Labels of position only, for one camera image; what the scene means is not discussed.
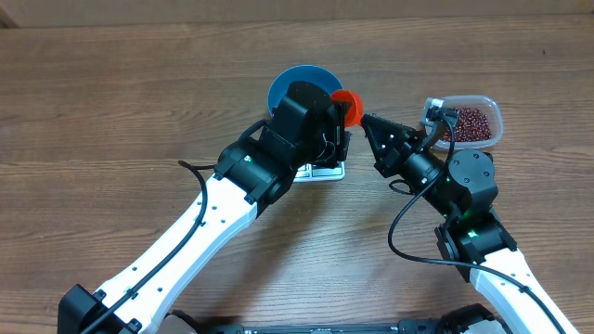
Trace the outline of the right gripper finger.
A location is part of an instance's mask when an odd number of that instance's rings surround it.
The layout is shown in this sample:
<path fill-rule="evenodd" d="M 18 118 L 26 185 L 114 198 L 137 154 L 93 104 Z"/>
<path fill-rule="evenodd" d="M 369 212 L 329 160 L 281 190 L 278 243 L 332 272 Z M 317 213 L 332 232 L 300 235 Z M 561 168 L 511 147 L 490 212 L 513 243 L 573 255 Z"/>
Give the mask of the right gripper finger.
<path fill-rule="evenodd" d="M 374 114 L 364 114 L 361 120 L 361 125 L 374 157 L 382 158 L 385 153 L 385 146 L 382 141 L 384 135 L 384 119 Z"/>
<path fill-rule="evenodd" d="M 409 139 L 417 135 L 416 129 L 386 119 L 384 119 L 383 130 L 383 139 Z"/>

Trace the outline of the red measuring scoop blue handle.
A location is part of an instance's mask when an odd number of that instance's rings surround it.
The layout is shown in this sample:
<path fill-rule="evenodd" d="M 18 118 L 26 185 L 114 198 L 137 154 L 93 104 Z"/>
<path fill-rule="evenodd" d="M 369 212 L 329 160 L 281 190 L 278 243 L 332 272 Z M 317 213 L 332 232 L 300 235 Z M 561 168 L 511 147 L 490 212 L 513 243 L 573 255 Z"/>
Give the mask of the red measuring scoop blue handle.
<path fill-rule="evenodd" d="M 344 116 L 345 127 L 362 125 L 364 104 L 361 97 L 356 92 L 348 89 L 339 89 L 330 95 L 330 99 L 347 106 L 347 111 Z"/>

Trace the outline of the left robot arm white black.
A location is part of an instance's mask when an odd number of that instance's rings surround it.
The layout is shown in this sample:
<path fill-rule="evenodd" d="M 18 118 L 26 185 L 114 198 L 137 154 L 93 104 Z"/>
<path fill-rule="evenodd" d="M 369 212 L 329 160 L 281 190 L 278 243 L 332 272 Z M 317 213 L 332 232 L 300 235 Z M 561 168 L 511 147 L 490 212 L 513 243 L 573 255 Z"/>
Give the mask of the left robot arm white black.
<path fill-rule="evenodd" d="M 75 285 L 58 305 L 60 333 L 155 333 L 187 285 L 237 233 L 292 186 L 305 164 L 333 168 L 346 158 L 347 127 L 360 110 L 345 90 L 296 81 L 271 119 L 226 147 L 186 211 L 139 258 L 95 292 Z"/>

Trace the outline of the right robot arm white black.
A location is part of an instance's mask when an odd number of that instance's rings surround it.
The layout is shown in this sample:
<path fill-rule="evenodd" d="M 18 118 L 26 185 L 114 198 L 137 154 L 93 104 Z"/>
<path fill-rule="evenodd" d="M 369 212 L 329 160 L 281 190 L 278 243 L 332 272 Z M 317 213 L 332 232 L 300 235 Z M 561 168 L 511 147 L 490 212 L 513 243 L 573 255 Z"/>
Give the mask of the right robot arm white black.
<path fill-rule="evenodd" d="M 409 186 L 444 218 L 434 233 L 438 265 L 454 266 L 503 318 L 513 333 L 574 333 L 575 327 L 544 291 L 517 242 L 500 222 L 490 154 L 449 150 L 444 161 L 414 128 L 365 115 L 362 127 L 384 177 Z"/>

